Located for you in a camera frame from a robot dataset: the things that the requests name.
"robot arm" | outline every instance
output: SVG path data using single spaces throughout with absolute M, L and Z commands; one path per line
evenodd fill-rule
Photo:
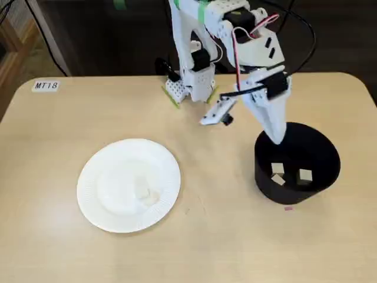
M 181 78 L 167 81 L 166 88 L 172 98 L 180 103 L 188 95 L 193 101 L 207 101 L 210 97 L 215 86 L 212 62 L 218 56 L 212 37 L 216 37 L 224 44 L 231 65 L 238 70 L 251 70 L 244 81 L 237 76 L 234 88 L 237 91 L 256 88 L 245 91 L 242 100 L 272 141 L 279 144 L 286 130 L 285 104 L 291 79 L 283 74 L 285 59 L 276 34 L 261 24 L 267 19 L 267 12 L 263 8 L 250 10 L 247 0 L 169 2 Z M 203 48 L 200 42 L 191 41 L 192 32 L 200 38 Z M 221 121 L 229 124 L 233 120 L 229 111 L 237 101 L 232 96 L 221 96 L 201 124 Z

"dark background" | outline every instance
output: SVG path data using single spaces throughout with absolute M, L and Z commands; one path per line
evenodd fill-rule
M 168 55 L 178 69 L 164 0 L 125 1 L 125 11 L 116 10 L 111 0 L 39 1 L 72 75 L 152 75 L 155 58 Z M 252 8 L 274 11 L 258 1 L 249 2 Z M 286 7 L 289 0 L 274 2 Z M 355 75 L 376 102 L 377 1 L 296 0 L 293 10 L 313 25 L 318 36 L 316 54 L 302 71 Z M 294 68 L 310 47 L 310 34 L 289 19 L 279 39 L 287 66 Z

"black bin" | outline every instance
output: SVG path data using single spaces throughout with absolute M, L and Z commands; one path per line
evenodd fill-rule
M 255 181 L 262 193 L 284 205 L 299 203 L 331 186 L 340 173 L 340 158 L 332 142 L 321 132 L 299 123 L 287 123 L 281 144 L 265 132 L 255 143 Z M 284 185 L 274 182 L 272 163 L 283 163 Z M 312 171 L 313 181 L 298 182 L 299 169 Z

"table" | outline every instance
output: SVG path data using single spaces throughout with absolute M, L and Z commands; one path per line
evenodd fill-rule
M 296 74 L 287 119 L 337 147 L 337 182 L 293 210 L 253 179 L 262 130 L 239 102 L 234 122 L 204 127 L 210 107 L 176 109 L 161 77 L 57 78 L 56 93 L 22 85 L 0 124 L 0 282 L 377 281 L 377 111 L 342 73 Z M 230 91 L 234 76 L 217 76 Z M 153 227 L 116 235 L 81 214 L 76 184 L 105 145 L 142 137 L 177 158 L 181 192 Z

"white paper plate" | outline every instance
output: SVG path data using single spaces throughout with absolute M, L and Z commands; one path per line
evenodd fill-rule
M 128 139 L 90 158 L 78 178 L 77 201 L 93 225 L 129 233 L 161 220 L 176 202 L 180 185 L 178 163 L 165 147 Z

